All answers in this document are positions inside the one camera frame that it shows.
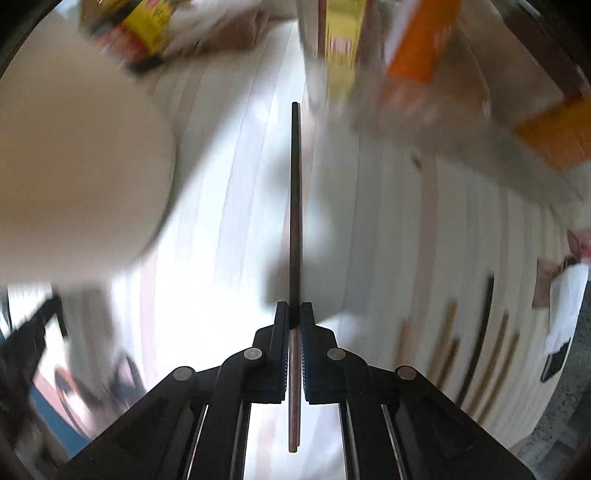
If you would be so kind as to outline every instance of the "beige round object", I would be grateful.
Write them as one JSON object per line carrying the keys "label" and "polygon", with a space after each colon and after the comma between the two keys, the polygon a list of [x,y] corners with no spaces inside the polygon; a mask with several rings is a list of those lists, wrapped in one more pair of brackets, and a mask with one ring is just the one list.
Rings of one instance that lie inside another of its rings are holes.
{"label": "beige round object", "polygon": [[150,99],[50,14],[0,79],[0,284],[133,261],[163,219],[175,140]]}

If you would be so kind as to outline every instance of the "metal rivet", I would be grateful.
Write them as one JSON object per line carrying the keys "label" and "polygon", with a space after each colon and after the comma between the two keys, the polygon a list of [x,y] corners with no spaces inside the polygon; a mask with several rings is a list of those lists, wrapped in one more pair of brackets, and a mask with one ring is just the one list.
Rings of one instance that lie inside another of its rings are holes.
{"label": "metal rivet", "polygon": [[191,370],[189,367],[178,367],[173,372],[174,379],[180,382],[188,380],[189,378],[191,378],[191,375],[193,375],[193,370]]}
{"label": "metal rivet", "polygon": [[414,380],[417,377],[417,371],[413,367],[404,365],[398,369],[398,376],[403,380]]}
{"label": "metal rivet", "polygon": [[252,347],[244,350],[244,357],[247,360],[258,360],[262,357],[262,351],[260,348]]}
{"label": "metal rivet", "polygon": [[345,358],[345,351],[342,348],[331,348],[326,355],[331,360],[342,360]]}

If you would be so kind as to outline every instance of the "round metal pin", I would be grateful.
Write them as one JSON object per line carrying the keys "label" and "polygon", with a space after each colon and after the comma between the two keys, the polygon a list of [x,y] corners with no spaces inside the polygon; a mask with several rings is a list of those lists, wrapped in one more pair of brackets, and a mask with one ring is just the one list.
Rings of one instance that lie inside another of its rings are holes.
{"label": "round metal pin", "polygon": [[247,360],[257,360],[262,357],[262,351],[259,348],[251,347],[244,350],[244,357]]}
{"label": "round metal pin", "polygon": [[174,379],[180,382],[188,380],[189,378],[191,378],[191,375],[193,375],[193,371],[189,367],[178,367],[173,372]]}
{"label": "round metal pin", "polygon": [[417,377],[417,371],[413,367],[404,365],[398,369],[398,376],[403,380],[414,380]]}
{"label": "round metal pin", "polygon": [[331,348],[326,355],[331,360],[342,360],[345,358],[345,351],[342,348]]}

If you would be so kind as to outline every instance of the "striped table surface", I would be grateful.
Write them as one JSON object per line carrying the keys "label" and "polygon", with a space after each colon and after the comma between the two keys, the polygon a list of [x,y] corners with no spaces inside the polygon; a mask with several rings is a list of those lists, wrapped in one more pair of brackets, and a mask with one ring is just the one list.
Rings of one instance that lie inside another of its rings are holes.
{"label": "striped table surface", "polygon": [[[109,337],[152,387],[180,365],[221,364],[272,323],[275,303],[287,299],[297,101],[302,297],[317,320],[372,365],[414,365],[452,400],[463,390],[464,410],[506,447],[531,433],[560,378],[540,383],[548,311],[531,308],[537,258],[559,262],[568,251],[549,205],[463,163],[315,121],[292,22],[252,51],[173,63],[139,86],[179,138],[173,208],[155,245],[105,290],[108,321],[98,315],[74,327],[85,346],[76,368],[96,364],[91,357]],[[89,315],[83,305],[79,315]],[[41,373],[51,382],[66,355],[48,357]],[[87,370],[81,376],[101,378]],[[334,406],[303,406],[295,455],[287,406],[253,406],[248,445],[246,478],[344,477]]]}

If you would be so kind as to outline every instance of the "metal rod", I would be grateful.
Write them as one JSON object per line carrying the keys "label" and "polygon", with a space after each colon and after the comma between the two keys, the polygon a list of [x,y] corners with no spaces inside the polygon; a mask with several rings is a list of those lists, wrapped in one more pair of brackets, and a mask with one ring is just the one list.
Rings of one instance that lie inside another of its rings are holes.
{"label": "metal rod", "polygon": [[289,451],[300,444],[301,422],[301,134],[300,105],[291,104]]}

